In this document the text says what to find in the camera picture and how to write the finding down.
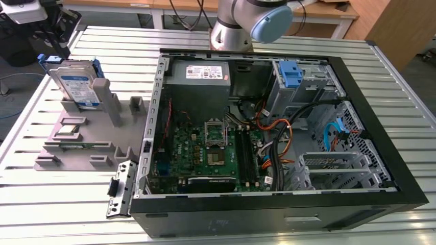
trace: ram slot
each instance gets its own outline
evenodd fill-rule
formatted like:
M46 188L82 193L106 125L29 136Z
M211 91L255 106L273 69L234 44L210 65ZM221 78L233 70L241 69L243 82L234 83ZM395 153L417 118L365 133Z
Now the ram slot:
M234 134L234 146L235 146L235 158L237 158L237 168L238 168L238 181L241 185L247 183L246 171L245 171L245 157L243 157L243 144L241 131L237 130Z
M251 145L251 140L250 140L250 132L243 131L242 133L242 142L243 142L243 153L245 153L245 167L246 167L246 172L247 172L247 181L251 184L257 183L257 176L255 176L255 169L254 169L254 160L253 160L253 145Z

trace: green circuit board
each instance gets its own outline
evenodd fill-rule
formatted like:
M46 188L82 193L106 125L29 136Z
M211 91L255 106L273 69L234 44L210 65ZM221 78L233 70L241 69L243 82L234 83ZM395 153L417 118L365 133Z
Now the green circuit board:
M238 165L234 143L235 128L226 128L226 135L222 135L219 127L207 127L209 139L226 138L223 149L206 148L203 127L181 126L174 130L171 159L169 163L167 175L159 179L161 193L178 193L177 181L179 178L190 177L231 177L237 180L234 192L262 191L258 184L245 186L238 181ZM255 143L261 140L261 132L250 130L250 140L253 154L255 153ZM253 156L253 164L257 171L257 158Z

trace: blue hard drive label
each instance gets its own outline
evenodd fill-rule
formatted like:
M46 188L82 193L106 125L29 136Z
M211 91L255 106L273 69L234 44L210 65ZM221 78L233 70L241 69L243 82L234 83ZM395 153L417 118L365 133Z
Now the blue hard drive label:
M59 78L65 91L77 106L81 109L95 109L99 101L90 87L91 82L89 78L83 76L61 76Z
M81 76L61 76L59 77L63 80L73 80L73 81L87 81L87 77L81 77Z

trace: metal bracket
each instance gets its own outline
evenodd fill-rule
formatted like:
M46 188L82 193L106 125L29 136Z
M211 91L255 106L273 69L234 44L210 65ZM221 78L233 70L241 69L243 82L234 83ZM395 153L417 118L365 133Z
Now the metal bracket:
M133 193L137 163L125 161L117 166L114 177L110 179L107 195L110 196L106 219L127 218L130 197Z

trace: power supply label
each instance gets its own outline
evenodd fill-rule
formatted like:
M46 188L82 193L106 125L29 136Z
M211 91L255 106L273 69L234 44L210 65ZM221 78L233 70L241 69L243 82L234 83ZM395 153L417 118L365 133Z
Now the power supply label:
M61 76L61 83L66 93L73 98L77 106L82 109L95 109L99 104L97 95L90 88L87 77L82 76Z
M189 65L185 68L187 79L222 79L222 68L219 66Z

